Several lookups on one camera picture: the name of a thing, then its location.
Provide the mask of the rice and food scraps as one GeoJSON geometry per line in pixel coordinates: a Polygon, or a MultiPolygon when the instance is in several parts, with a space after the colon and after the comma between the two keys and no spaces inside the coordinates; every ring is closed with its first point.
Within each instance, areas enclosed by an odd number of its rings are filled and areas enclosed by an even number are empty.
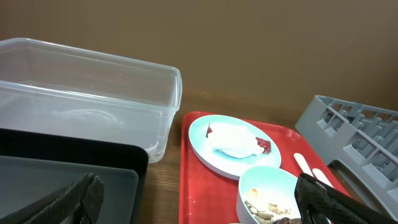
{"type": "Polygon", "coordinates": [[[300,218],[295,200],[278,190],[252,188],[243,193],[243,202],[258,223],[300,218]]]}

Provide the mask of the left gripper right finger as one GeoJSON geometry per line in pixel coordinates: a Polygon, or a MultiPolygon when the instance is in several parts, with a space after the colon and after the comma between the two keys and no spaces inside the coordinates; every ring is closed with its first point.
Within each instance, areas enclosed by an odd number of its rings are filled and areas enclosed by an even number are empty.
{"type": "Polygon", "coordinates": [[[308,174],[299,175],[294,195],[303,224],[397,224],[308,174]]]}

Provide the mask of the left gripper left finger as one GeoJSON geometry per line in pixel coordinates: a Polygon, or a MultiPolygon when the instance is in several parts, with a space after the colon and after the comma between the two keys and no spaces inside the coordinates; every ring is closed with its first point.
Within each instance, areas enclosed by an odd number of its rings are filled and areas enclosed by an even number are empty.
{"type": "Polygon", "coordinates": [[[93,174],[1,218],[2,224],[95,224],[104,202],[104,184],[93,174]]]}

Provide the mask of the light blue bowl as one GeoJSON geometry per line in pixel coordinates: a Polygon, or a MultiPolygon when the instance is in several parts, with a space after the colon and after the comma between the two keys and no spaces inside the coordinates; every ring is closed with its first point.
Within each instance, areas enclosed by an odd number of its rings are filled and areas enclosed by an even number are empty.
{"type": "Polygon", "coordinates": [[[278,190],[283,194],[291,196],[295,200],[294,191],[296,183],[296,176],[285,170],[274,167],[256,166],[245,171],[243,175],[239,178],[238,183],[236,213],[239,222],[259,224],[244,205],[243,193],[252,188],[267,188],[272,190],[278,190]]]}

